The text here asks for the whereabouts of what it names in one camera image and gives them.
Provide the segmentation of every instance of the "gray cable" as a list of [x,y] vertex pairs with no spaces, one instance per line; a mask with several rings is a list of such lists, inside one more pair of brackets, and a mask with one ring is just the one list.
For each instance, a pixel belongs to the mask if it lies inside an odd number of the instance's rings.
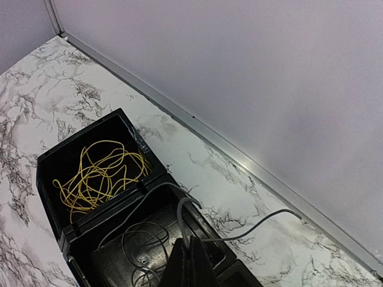
[[187,237],[186,228],[185,228],[185,225],[184,225],[184,221],[182,219],[182,207],[184,206],[184,203],[188,202],[188,201],[191,201],[191,202],[195,203],[196,205],[198,205],[198,207],[200,209],[202,209],[202,206],[199,203],[199,201],[194,199],[194,198],[191,199],[191,198],[185,197],[185,198],[181,199],[180,202],[178,203],[178,206],[177,206],[177,222],[178,222],[178,225],[180,226],[181,234],[182,234],[182,237],[184,239],[184,244],[185,244],[186,249],[189,249],[190,241],[189,241],[189,238]]
[[270,213],[269,215],[265,216],[264,218],[262,218],[256,225],[254,225],[253,227],[251,227],[248,231],[246,231],[245,233],[242,233],[241,235],[238,235],[238,236],[234,236],[234,237],[228,237],[228,238],[217,238],[217,239],[202,239],[201,241],[202,242],[217,242],[217,241],[232,241],[232,240],[237,240],[237,239],[240,239],[240,238],[243,238],[245,237],[246,235],[248,235],[249,233],[251,233],[252,231],[254,231],[254,229],[256,229],[259,225],[261,225],[262,223],[264,223],[266,220],[268,220],[270,217],[273,217],[274,215],[277,215],[277,214],[280,214],[282,212],[287,212],[287,213],[290,213],[292,215],[295,215],[296,217],[298,217],[300,220],[302,220],[302,217],[295,211],[292,211],[290,209],[280,209],[280,210],[277,210],[275,212],[272,212]]
[[127,221],[128,219],[132,216],[132,214],[143,204],[143,202],[145,201],[145,199],[148,198],[148,196],[153,192],[155,191],[156,189],[158,189],[159,187],[162,187],[164,185],[171,185],[172,187],[175,187],[179,190],[181,190],[186,196],[190,197],[190,198],[194,198],[192,197],[188,192],[184,191],[181,187],[179,187],[177,184],[173,184],[172,182],[163,182],[159,185],[157,185],[156,187],[153,187],[145,196],[143,197],[139,197],[138,199],[136,199],[133,203],[135,203],[136,201],[140,200],[141,199],[141,202],[138,203],[138,205],[133,209],[133,211],[125,218],[125,220],[120,224],[118,225],[116,228],[114,228],[112,231],[110,231],[101,241],[100,243],[98,244],[98,247],[97,247],[97,251],[100,252],[100,247],[102,245],[102,243],[105,241],[106,238],[109,237],[110,234],[112,234],[113,232],[115,232],[116,230],[118,230],[121,226],[123,226]]
[[[157,238],[157,240],[159,240],[159,237],[158,237],[157,235],[155,235],[153,232],[150,232],[150,231],[148,231],[148,230],[133,230],[133,231],[129,231],[129,229],[132,228],[132,227],[134,227],[134,226],[135,226],[135,225],[132,225],[131,227],[129,227],[129,228],[124,232],[124,234],[122,235],[122,238],[121,238],[122,251],[123,251],[123,253],[124,253],[124,255],[125,255],[125,258],[126,258],[128,261],[129,261],[129,259],[127,258],[127,254],[126,254],[126,252],[125,252],[125,247],[124,247],[124,236],[125,236],[125,234],[127,234],[127,233],[137,233],[137,232],[150,233],[151,235],[154,235],[154,236]],[[162,248],[163,248],[163,250],[165,251],[166,257],[168,257],[168,253],[166,252],[166,249],[165,249],[164,245],[162,245]],[[139,260],[138,260],[137,258],[135,258],[135,257],[133,257],[133,259],[136,260],[138,263],[140,263],[143,267],[145,267],[151,274],[153,274],[154,277],[157,278],[158,281],[161,281],[160,276],[158,276],[158,274],[157,274],[152,268],[150,268],[148,265],[145,265],[144,263],[139,262]]]
[[[195,203],[196,205],[199,206],[199,208],[201,209],[201,205],[199,203],[198,200],[192,198],[192,199],[188,199],[188,198],[184,198],[184,199],[181,199],[179,204],[178,204],[178,207],[177,207],[177,221],[178,221],[178,225],[180,226],[180,229],[181,229],[181,234],[182,234],[182,237],[184,239],[184,243],[185,243],[185,247],[187,249],[189,249],[189,246],[190,246],[190,242],[189,242],[189,238],[187,237],[186,235],[186,229],[185,229],[185,225],[183,223],[183,220],[182,220],[182,216],[181,216],[181,211],[182,211],[182,206],[185,202],[187,201],[191,201],[193,203]],[[254,231],[254,229],[256,229],[259,225],[261,225],[262,223],[264,223],[266,220],[268,220],[270,217],[273,217],[274,215],[277,215],[277,214],[280,214],[280,213],[283,213],[283,212],[287,212],[287,213],[290,213],[292,215],[295,215],[296,217],[298,217],[300,220],[302,220],[302,217],[301,215],[299,215],[297,212],[295,211],[292,211],[290,209],[280,209],[280,210],[277,210],[275,212],[272,212],[270,213],[269,215],[265,216],[264,218],[262,218],[256,225],[254,225],[253,227],[251,227],[248,231],[246,231],[245,233],[242,233],[238,236],[234,236],[234,237],[228,237],[228,238],[216,238],[216,239],[201,239],[201,242],[221,242],[221,241],[232,241],[232,240],[237,240],[237,239],[240,239],[240,238],[243,238],[245,237],[246,235],[248,235],[249,233],[251,233],[252,231]]]

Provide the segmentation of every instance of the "marble pattern surface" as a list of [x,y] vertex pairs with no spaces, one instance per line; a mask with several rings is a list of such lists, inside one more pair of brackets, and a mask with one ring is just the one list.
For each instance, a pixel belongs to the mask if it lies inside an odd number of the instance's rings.
[[[223,236],[285,205],[256,179],[59,37],[0,76],[0,286],[76,286],[35,187],[37,157],[123,108]],[[290,214],[229,243],[264,286],[382,286],[313,226]]]

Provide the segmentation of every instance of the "gray wall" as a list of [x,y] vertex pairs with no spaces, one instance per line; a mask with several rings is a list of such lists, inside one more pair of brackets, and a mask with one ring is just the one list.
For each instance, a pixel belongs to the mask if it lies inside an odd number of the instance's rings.
[[0,74],[54,35],[44,0],[1,0]]
[[67,32],[383,255],[383,1],[56,5]]

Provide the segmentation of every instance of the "black plastic box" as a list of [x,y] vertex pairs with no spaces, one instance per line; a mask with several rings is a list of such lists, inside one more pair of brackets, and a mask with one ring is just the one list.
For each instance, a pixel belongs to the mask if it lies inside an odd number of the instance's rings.
[[[126,189],[120,191],[115,197],[106,201],[96,209],[87,214],[76,213],[73,224],[69,221],[68,208],[60,200],[60,191],[53,186],[53,179],[62,182],[68,181],[78,172],[81,150],[84,146],[101,141],[117,141],[123,143],[124,147],[132,152],[140,152],[144,155],[150,165],[151,172],[141,177],[138,183],[126,185]],[[103,146],[95,149],[92,157],[103,158],[110,151]],[[129,166],[129,159],[126,157],[124,163]],[[45,152],[37,160],[37,189],[44,205],[45,212],[53,229],[57,241],[62,241],[62,231],[67,233],[76,232],[78,229],[94,220],[97,216],[123,202],[132,193],[137,192],[140,186],[145,186],[164,175],[166,169],[159,159],[154,155],[136,128],[128,120],[122,109],[118,109],[91,125],[67,138],[54,148]]]
[[[175,183],[172,177],[167,174],[152,182],[147,187],[146,192],[163,182]],[[63,243],[63,255],[81,286],[132,286],[130,277],[134,267],[123,255],[121,235],[127,227],[137,222],[151,221],[166,227],[170,239],[165,246],[170,255],[175,239],[181,237],[176,213],[178,202],[185,197],[182,191],[171,185],[161,186],[157,191],[154,191],[128,222],[109,236],[98,251],[98,244],[102,238],[126,219],[138,204],[137,199],[144,194],[144,190],[142,193],[140,191],[131,194],[118,206],[114,206],[92,222],[88,222],[87,226],[79,227],[79,235],[71,233],[66,237]],[[201,239],[219,238],[218,234],[191,203],[185,204],[183,218],[189,235],[194,234]],[[161,228],[153,224],[145,224],[138,229],[151,230],[158,236],[163,232]],[[145,234],[126,236],[124,245],[128,251],[128,256],[129,252],[136,252],[135,256],[139,260],[145,261],[150,268],[163,266],[166,260],[162,247],[160,245],[144,246],[146,240],[151,239]],[[234,252],[224,242],[205,242],[204,246],[216,275],[222,273],[236,259]]]

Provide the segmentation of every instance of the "yellow cable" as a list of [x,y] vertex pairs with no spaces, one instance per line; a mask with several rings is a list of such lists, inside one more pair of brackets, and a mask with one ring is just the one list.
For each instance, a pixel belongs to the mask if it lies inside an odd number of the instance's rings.
[[[116,144],[120,147],[112,150],[106,157],[93,162],[90,158],[89,151],[95,145],[101,143]],[[84,167],[83,161],[85,157],[90,166]],[[126,164],[123,164],[125,157],[130,157],[141,170],[134,178],[127,177],[129,169]],[[121,171],[123,171],[123,177],[113,182],[114,177]],[[100,204],[113,198],[121,189],[125,190],[126,185],[132,182],[138,182],[141,176],[148,176],[151,171],[150,163],[140,149],[138,153],[128,152],[121,142],[104,140],[95,142],[81,150],[77,174],[69,181],[61,184],[59,180],[54,179],[52,183],[54,187],[60,189],[60,199],[62,203],[70,208],[69,220],[73,223],[73,213],[87,213],[97,208]],[[99,186],[91,187],[88,180],[98,177],[101,177]]]

